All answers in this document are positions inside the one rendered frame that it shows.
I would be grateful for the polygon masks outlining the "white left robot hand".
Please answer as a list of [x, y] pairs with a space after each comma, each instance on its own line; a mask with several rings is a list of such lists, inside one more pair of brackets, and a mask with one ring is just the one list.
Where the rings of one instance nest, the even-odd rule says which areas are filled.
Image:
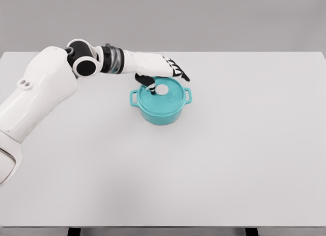
[[187, 82], [190, 81], [190, 78], [174, 60], [161, 54], [141, 54], [132, 69], [135, 72], [135, 80], [152, 95], [155, 95], [155, 77], [180, 77]]

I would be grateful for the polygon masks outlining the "teal pot lid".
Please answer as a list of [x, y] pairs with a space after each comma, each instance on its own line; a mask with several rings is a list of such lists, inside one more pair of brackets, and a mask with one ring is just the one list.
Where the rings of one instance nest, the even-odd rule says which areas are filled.
[[186, 93], [183, 86], [173, 78], [155, 77], [156, 87], [166, 85], [168, 92], [164, 95], [155, 93], [152, 95], [144, 87], [140, 87], [137, 93], [139, 106], [152, 115], [165, 115], [180, 110], [186, 102]]

